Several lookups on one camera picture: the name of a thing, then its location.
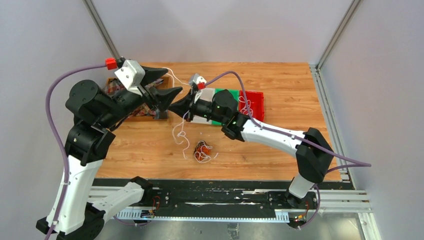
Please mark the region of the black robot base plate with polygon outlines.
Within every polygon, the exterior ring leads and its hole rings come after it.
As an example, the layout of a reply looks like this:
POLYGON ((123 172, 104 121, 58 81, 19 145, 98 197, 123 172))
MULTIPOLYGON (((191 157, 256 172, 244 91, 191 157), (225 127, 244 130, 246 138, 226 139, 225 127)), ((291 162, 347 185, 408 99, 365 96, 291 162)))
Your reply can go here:
POLYGON ((301 203, 285 198, 289 181, 152 179, 153 189, 129 207, 156 218, 271 220, 279 210, 311 214, 321 195, 308 191, 301 203))

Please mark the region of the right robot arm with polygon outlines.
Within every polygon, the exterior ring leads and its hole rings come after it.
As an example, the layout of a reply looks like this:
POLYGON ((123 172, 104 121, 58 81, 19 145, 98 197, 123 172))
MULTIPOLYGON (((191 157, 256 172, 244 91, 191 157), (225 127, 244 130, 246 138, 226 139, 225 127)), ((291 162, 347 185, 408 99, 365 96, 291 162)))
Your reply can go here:
POLYGON ((294 209, 301 207, 308 191, 324 180, 333 160, 333 150, 319 130, 311 127, 295 131, 262 123, 239 112, 238 102, 228 90, 215 93, 210 101, 196 99, 195 93, 190 92, 168 110, 188 122, 194 117, 219 122, 231 140, 263 144, 293 156, 298 174, 292 179, 285 200, 294 209))

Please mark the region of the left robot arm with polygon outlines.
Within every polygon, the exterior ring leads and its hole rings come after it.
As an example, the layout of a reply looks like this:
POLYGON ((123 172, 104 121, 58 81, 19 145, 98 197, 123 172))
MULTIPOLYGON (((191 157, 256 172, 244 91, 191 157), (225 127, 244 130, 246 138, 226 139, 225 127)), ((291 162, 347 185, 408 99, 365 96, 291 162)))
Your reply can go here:
POLYGON ((70 90, 66 108, 74 115, 74 125, 65 141, 59 141, 63 158, 63 174, 52 209, 36 223, 36 228, 49 239, 93 240, 105 224, 126 207, 138 203, 142 207, 154 203, 153 185, 136 176, 118 191, 90 202, 95 176, 115 139, 114 130, 138 107, 165 111, 182 87, 158 89, 153 82, 168 71, 127 60, 106 63, 114 70, 123 89, 114 96, 106 94, 89 79, 81 80, 70 90))

